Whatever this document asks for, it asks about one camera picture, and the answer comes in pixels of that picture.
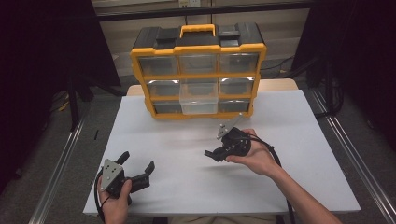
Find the metal bracket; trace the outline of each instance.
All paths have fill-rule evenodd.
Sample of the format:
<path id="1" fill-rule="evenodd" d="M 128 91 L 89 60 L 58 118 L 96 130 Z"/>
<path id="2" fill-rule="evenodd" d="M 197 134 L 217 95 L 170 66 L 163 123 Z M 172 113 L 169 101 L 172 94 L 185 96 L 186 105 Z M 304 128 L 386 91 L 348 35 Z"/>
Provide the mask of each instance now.
<path id="1" fill-rule="evenodd" d="M 225 123 L 220 124 L 217 139 L 219 140 L 224 135 L 226 135 L 241 118 L 242 118 L 242 113 L 239 113 L 239 115 L 236 116 L 235 118 L 230 119 L 230 120 L 226 121 Z"/>
<path id="2" fill-rule="evenodd" d="M 121 165 L 116 164 L 114 161 L 111 160 L 105 160 L 105 166 L 103 167 L 101 191 L 106 190 L 122 171 L 123 168 Z"/>

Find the storage organizer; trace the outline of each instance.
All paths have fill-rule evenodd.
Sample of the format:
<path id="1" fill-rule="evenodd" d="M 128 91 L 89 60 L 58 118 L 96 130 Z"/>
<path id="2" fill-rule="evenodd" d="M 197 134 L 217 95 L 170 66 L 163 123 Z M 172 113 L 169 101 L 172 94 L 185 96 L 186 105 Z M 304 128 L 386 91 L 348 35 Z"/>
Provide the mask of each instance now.
<path id="1" fill-rule="evenodd" d="M 155 119 L 229 119 L 253 114 L 266 50 L 252 22 L 146 27 L 131 58 Z"/>

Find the white tabletop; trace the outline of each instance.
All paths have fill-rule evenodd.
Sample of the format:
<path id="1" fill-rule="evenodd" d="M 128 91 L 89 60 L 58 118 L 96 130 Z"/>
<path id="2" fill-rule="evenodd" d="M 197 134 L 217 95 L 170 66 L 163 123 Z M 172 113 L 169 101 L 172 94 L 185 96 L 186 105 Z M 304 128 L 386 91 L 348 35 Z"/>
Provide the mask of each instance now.
<path id="1" fill-rule="evenodd" d="M 300 185 L 334 212 L 360 207 L 301 91 L 258 93 L 254 115 L 239 129 L 254 128 L 275 147 L 284 169 Z M 247 167 L 215 162 L 205 150 L 221 146 L 216 139 L 219 119 L 153 119 L 143 96 L 122 99 L 104 159 L 116 160 L 134 176 L 154 161 L 151 186 L 132 194 L 129 212 L 142 216 L 282 214 L 286 200 L 268 177 Z M 96 214 L 93 189 L 84 209 Z"/>

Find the human hand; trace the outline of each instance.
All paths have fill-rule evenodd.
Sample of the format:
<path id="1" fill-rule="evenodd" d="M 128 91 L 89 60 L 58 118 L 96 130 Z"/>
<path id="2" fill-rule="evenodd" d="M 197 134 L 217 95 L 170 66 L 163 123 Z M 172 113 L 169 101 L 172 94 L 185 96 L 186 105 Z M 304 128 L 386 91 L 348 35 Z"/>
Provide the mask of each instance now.
<path id="1" fill-rule="evenodd" d="M 128 217 L 128 196 L 132 188 L 132 180 L 127 180 L 122 186 L 121 194 L 118 199 L 110 197 L 107 191 L 101 191 L 102 177 L 98 180 L 98 194 L 105 214 L 106 224 L 123 224 Z"/>
<path id="2" fill-rule="evenodd" d="M 253 129 L 242 130 L 245 133 L 256 135 Z M 267 175 L 273 177 L 275 172 L 280 168 L 274 161 L 268 148 L 259 142 L 250 141 L 251 148 L 249 153 L 245 157 L 239 156 L 228 156 L 225 160 L 235 163 L 241 163 L 246 165 L 251 171 L 258 175 Z"/>

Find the wall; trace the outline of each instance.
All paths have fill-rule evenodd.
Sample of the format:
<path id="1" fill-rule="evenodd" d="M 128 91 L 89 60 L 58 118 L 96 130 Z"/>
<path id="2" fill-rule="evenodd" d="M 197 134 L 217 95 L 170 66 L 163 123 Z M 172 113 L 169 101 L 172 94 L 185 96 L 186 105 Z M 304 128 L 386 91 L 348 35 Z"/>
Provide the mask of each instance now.
<path id="1" fill-rule="evenodd" d="M 252 0 L 202 0 L 201 6 L 230 6 L 243 4 L 258 4 L 273 1 Z M 178 7 L 178 1 L 167 1 L 146 4 L 123 5 L 115 7 L 97 7 L 96 13 L 147 11 Z M 295 54 L 309 9 L 293 9 L 279 11 L 230 13 L 213 15 L 212 21 L 218 25 L 235 24 L 241 21 L 255 21 L 258 23 L 262 36 L 268 47 L 266 60 L 284 59 Z M 189 16 L 189 24 L 210 23 L 210 15 Z M 134 21 L 105 21 L 101 22 L 103 32 L 119 76 L 132 74 L 129 52 L 134 45 L 141 28 L 146 26 L 161 26 L 162 28 L 178 27 L 185 24 L 184 17 L 143 19 Z"/>

